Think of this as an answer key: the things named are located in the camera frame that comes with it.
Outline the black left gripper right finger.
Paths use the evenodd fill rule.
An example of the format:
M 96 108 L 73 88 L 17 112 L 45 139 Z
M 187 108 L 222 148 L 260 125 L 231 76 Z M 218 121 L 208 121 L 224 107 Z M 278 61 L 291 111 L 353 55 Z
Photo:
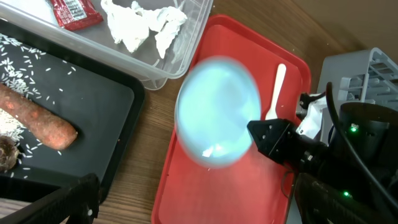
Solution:
M 396 218 L 388 218 L 352 198 L 345 197 L 334 188 L 306 173 L 301 173 L 297 177 L 295 200 L 303 224 L 397 223 Z

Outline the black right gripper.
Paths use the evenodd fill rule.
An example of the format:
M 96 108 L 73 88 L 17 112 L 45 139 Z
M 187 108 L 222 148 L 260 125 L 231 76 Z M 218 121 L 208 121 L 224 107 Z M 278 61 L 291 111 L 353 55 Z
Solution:
M 326 144 L 298 134 L 287 119 L 250 121 L 247 128 L 261 154 L 299 172 L 318 172 L 329 151 Z

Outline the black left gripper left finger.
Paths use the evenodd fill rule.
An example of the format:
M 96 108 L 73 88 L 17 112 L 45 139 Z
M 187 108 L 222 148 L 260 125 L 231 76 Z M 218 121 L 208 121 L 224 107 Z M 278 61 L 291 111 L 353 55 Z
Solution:
M 1 223 L 92 223 L 98 217 L 99 206 L 99 179 L 88 174 L 1 218 Z

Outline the white plastic spoon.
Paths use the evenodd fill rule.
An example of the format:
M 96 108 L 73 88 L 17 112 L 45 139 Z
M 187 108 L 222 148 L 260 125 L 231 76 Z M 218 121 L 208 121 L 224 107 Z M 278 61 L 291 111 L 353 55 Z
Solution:
M 280 91 L 284 82 L 286 69 L 287 68 L 283 63 L 280 63 L 277 67 L 271 105 L 266 114 L 266 120 L 277 119 L 277 112 L 276 112 L 277 101 L 279 99 Z

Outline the light blue plate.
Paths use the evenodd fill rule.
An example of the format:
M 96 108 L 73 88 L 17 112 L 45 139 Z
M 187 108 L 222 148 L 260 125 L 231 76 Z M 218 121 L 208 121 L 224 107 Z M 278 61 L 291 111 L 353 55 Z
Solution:
M 180 144 L 195 163 L 228 167 L 252 145 L 247 129 L 261 117 L 256 82 L 243 64 L 210 57 L 189 72 L 178 93 L 175 127 Z

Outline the orange carrot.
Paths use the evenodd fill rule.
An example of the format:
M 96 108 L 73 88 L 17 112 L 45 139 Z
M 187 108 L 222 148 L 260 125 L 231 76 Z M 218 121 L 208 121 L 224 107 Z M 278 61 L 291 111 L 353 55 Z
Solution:
M 64 150 L 78 136 L 77 130 L 69 122 L 3 84 L 1 109 L 17 119 L 41 143 L 52 149 Z

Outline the brown mushroom scrap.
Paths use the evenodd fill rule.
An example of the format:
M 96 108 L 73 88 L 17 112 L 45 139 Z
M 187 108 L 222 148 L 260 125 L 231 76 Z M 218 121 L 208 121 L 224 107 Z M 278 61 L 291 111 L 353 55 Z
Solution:
M 1 171 L 7 171 L 12 169 L 19 155 L 19 150 L 16 147 L 16 143 L 7 136 L 1 136 L 0 141 L 1 148 Z

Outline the white tissue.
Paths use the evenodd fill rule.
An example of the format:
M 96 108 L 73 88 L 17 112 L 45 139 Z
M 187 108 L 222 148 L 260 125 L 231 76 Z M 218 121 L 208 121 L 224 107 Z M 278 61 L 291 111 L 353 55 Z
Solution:
M 122 42 L 130 53 L 134 53 L 155 32 L 156 49 L 160 58 L 178 35 L 180 27 L 188 17 L 179 8 L 168 6 L 146 10 L 137 1 L 122 7 L 112 0 L 102 0 L 101 7 L 107 14 L 107 23 L 115 44 Z

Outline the red snack wrapper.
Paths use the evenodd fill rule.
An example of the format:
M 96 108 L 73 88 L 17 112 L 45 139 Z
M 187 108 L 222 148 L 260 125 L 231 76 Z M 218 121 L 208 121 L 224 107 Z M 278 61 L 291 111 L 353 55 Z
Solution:
M 103 21 L 90 0 L 50 0 L 50 3 L 59 26 L 66 30 L 85 29 Z

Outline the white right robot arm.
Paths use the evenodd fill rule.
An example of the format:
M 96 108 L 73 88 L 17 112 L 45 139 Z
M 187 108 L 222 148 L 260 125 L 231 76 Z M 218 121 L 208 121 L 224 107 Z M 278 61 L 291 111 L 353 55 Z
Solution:
M 362 102 L 336 107 L 332 91 L 328 83 L 328 143 L 298 134 L 286 119 L 251 121 L 257 150 L 297 173 L 303 223 L 396 223 L 397 111 Z

